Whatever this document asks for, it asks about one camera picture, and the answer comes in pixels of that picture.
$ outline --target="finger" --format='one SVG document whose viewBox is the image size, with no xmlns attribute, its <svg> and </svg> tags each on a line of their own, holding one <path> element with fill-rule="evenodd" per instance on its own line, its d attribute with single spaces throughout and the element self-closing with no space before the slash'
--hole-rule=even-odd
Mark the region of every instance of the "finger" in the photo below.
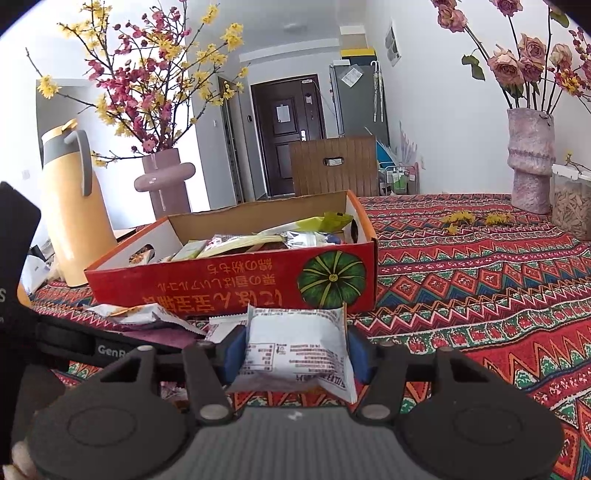
<svg viewBox="0 0 591 480">
<path fill-rule="evenodd" d="M 14 465 L 4 465 L 2 471 L 5 480 L 28 480 Z"/>
<path fill-rule="evenodd" d="M 37 468 L 25 442 L 16 442 L 12 447 L 12 463 L 31 480 L 37 479 Z"/>
</svg>

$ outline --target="pink vase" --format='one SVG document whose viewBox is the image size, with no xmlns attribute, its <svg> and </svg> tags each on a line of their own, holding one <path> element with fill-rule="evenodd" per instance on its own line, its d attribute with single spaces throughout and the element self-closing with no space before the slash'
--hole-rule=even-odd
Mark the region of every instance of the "pink vase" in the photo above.
<svg viewBox="0 0 591 480">
<path fill-rule="evenodd" d="M 556 163 L 554 118 L 529 108 L 509 113 L 509 159 L 513 170 L 511 204 L 527 212 L 550 212 L 550 177 Z"/>
<path fill-rule="evenodd" d="M 190 213 L 185 180 L 195 175 L 195 165 L 181 163 L 178 148 L 146 155 L 142 159 L 145 175 L 135 179 L 138 192 L 149 192 L 156 219 Z"/>
</svg>

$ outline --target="gray handle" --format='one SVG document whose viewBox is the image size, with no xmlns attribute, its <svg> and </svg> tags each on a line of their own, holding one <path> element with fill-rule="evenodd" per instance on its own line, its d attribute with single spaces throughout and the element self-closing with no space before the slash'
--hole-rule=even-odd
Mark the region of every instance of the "gray handle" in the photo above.
<svg viewBox="0 0 591 480">
<path fill-rule="evenodd" d="M 64 141 L 67 144 L 78 141 L 80 157 L 82 158 L 82 196 L 88 197 L 92 193 L 92 158 L 90 156 L 88 136 L 84 130 L 74 130 Z"/>
</svg>

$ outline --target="red cardboard box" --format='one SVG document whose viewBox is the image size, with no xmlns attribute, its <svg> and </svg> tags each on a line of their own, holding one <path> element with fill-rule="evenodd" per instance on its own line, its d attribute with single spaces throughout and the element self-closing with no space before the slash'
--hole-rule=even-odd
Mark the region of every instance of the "red cardboard box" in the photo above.
<svg viewBox="0 0 591 480">
<path fill-rule="evenodd" d="M 249 235 L 325 212 L 354 217 L 344 230 L 347 244 L 128 266 L 146 245 L 158 260 L 189 240 Z M 159 303 L 179 316 L 242 313 L 249 303 L 312 309 L 337 308 L 343 301 L 349 312 L 368 312 L 375 306 L 377 252 L 374 228 L 357 197 L 336 192 L 164 217 L 92 264 L 86 277 L 100 303 Z"/>
</svg>

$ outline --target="table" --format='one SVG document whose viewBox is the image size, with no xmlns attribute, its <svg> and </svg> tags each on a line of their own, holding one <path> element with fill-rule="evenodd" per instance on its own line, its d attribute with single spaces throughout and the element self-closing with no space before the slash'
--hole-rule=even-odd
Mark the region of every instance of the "table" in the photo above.
<svg viewBox="0 0 591 480">
<path fill-rule="evenodd" d="M 553 480 L 580 479 L 591 466 L 591 249 L 546 216 L 511 206 L 500 194 L 372 197 L 361 199 L 379 236 L 376 309 L 349 321 L 372 339 L 391 339 L 415 353 L 461 348 L 552 410 L 565 436 Z M 477 221 L 457 235 L 443 218 L 467 210 Z M 487 226 L 489 213 L 509 212 L 514 223 Z M 83 307 L 87 287 L 53 283 L 33 306 L 97 328 L 111 328 Z M 69 384 L 97 369 L 72 363 Z M 360 398 L 364 390 L 359 387 Z M 430 394 L 407 385 L 403 411 Z M 333 406 L 323 394 L 255 392 L 231 398 L 240 408 Z"/>
</svg>

